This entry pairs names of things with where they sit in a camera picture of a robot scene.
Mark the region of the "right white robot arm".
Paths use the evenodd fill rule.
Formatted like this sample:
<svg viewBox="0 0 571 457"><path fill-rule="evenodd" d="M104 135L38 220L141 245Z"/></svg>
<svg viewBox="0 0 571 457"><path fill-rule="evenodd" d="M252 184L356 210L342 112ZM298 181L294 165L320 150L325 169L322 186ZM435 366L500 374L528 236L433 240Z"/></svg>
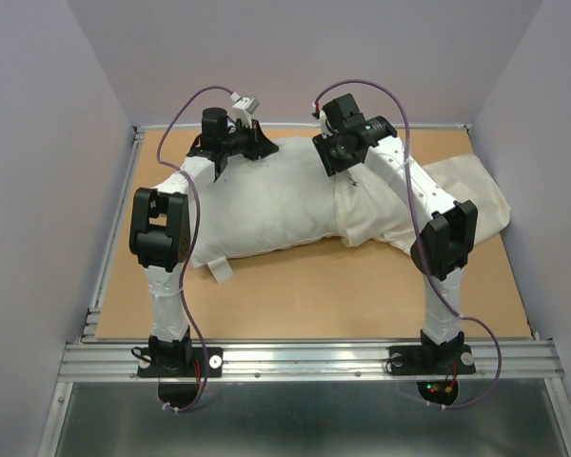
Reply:
<svg viewBox="0 0 571 457"><path fill-rule="evenodd" d="M419 344L388 348L386 371L394 376L474 373L461 327L461 285L474 248L477 207L443 190L412 158L396 129L382 116L365 118L352 94L316 106L313 115L321 132L312 142L326 174L362 164L411 214L410 255L424 283L423 328Z"/></svg>

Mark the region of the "white pillow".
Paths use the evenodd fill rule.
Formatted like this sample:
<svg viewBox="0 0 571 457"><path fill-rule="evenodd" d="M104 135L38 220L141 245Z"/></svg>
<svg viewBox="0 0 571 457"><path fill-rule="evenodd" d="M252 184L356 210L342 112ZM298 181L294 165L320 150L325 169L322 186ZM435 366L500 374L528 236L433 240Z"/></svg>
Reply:
<svg viewBox="0 0 571 457"><path fill-rule="evenodd" d="M335 179L326 175L312 140L293 136L275 144L278 151L258 161L228 158L212 183L207 175L193 178L201 209L194 268L341 234Z"/></svg>

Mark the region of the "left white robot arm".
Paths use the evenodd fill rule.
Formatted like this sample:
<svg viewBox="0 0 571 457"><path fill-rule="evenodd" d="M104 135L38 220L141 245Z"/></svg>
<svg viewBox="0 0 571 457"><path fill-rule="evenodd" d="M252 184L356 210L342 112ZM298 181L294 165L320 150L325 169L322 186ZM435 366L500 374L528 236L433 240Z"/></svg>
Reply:
<svg viewBox="0 0 571 457"><path fill-rule="evenodd" d="M153 188L133 196L129 250L148 280L153 326L144 348L134 348L143 378L196 374L200 361L190 339L190 320L182 300L183 273L198 234L200 215L191 212L201 188L215 182L232 156L255 161L278 151L262 132L253 110L240 106L231 120L225 109L208 108L201 132L184 163Z"/></svg>

